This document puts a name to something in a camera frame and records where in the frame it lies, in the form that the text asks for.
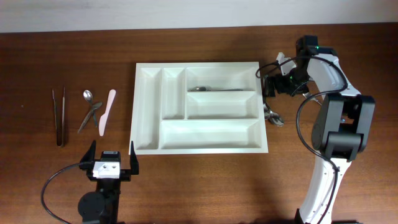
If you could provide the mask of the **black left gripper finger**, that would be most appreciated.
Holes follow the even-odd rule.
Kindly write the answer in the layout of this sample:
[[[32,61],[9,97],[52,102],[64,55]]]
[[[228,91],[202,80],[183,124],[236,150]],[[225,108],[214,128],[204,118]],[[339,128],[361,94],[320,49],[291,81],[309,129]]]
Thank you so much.
[[[85,155],[81,158],[80,162],[94,162],[96,152],[96,140],[93,140],[90,148],[87,150]]]
[[[129,163],[130,163],[131,174],[138,174],[139,173],[139,161],[137,159],[137,156],[136,156],[136,153],[134,150],[134,141],[130,142]]]

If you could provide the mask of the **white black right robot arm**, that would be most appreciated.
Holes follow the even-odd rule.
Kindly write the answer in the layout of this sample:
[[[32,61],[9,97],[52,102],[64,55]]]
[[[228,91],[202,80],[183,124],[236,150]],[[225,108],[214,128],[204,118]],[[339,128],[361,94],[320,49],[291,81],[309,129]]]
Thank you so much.
[[[333,204],[344,174],[368,143],[376,102],[352,86],[334,48],[320,46],[317,36],[299,38],[295,50],[295,57],[279,53],[272,62],[279,74],[256,72],[256,77],[261,81],[264,99],[276,93],[290,96],[308,93],[307,84],[316,84],[319,92],[307,95],[296,114],[298,137],[315,155],[315,166],[294,223],[331,223]],[[312,128],[311,142],[307,143],[300,132],[299,119],[303,107],[318,96],[323,97],[323,102]]]

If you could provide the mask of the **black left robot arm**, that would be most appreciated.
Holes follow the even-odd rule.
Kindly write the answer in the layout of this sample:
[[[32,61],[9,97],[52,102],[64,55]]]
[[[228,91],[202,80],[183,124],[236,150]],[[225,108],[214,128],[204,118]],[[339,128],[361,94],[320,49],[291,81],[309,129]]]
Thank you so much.
[[[133,175],[139,174],[139,162],[133,153],[129,156],[130,168],[121,168],[119,151],[103,151],[95,158],[96,141],[81,158],[79,168],[87,178],[96,182],[96,189],[81,197],[78,213],[83,223],[117,223],[121,183],[130,182]]]

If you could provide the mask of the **steel tweezers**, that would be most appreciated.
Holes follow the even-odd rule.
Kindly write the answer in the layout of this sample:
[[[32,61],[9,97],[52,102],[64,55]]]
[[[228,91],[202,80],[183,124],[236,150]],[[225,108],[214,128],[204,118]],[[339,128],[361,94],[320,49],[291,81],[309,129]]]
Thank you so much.
[[[52,89],[52,100],[53,100],[53,112],[55,120],[55,134],[56,134],[56,144],[58,147],[63,147],[65,145],[65,87],[63,87],[62,92],[62,107],[60,112],[58,112],[58,104],[55,99],[55,91]]]

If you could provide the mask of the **pink plastic knife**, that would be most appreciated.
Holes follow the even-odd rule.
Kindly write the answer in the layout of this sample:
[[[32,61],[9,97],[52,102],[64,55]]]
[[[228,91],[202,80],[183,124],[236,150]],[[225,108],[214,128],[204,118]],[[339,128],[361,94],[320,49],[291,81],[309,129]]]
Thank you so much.
[[[106,102],[106,107],[105,107],[104,114],[99,119],[99,135],[100,136],[104,136],[104,132],[105,132],[105,129],[106,129],[106,123],[107,123],[107,120],[108,120],[109,112],[111,110],[111,107],[113,105],[113,101],[114,101],[115,97],[116,97],[116,90],[115,89],[111,89],[109,91],[109,94],[108,94],[108,100]]]

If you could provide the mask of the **dark steel teaspoon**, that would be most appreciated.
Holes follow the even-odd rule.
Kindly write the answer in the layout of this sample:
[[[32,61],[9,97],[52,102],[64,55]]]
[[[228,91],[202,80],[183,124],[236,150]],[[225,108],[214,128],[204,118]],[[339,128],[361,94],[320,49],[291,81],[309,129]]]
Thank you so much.
[[[97,110],[98,108],[100,108],[102,106],[102,102],[97,102],[95,104],[93,104],[89,110],[89,112],[87,113],[87,115],[85,116],[84,120],[82,121],[77,133],[80,134],[81,131],[83,130],[83,128],[86,126],[88,120],[90,119],[90,117],[93,115],[93,113],[95,112],[95,110]]]

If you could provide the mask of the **small steel teaspoon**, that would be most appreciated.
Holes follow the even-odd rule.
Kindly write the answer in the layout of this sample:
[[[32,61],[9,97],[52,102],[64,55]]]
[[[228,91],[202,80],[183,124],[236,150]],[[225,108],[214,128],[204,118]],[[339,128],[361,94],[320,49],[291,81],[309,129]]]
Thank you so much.
[[[85,90],[83,92],[83,97],[90,104],[90,106],[93,106],[93,95],[92,95],[91,91]],[[94,120],[94,123],[95,123],[95,127],[97,128],[98,127],[98,121],[97,121],[95,113],[93,113],[93,120]]]

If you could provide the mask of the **white plastic cutlery tray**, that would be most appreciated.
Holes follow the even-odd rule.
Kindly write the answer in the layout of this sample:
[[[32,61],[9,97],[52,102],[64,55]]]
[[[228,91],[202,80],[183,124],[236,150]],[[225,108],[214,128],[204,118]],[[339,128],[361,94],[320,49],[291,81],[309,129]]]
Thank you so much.
[[[129,141],[137,155],[267,153],[256,62],[138,63]],[[196,86],[242,91],[196,91]]]

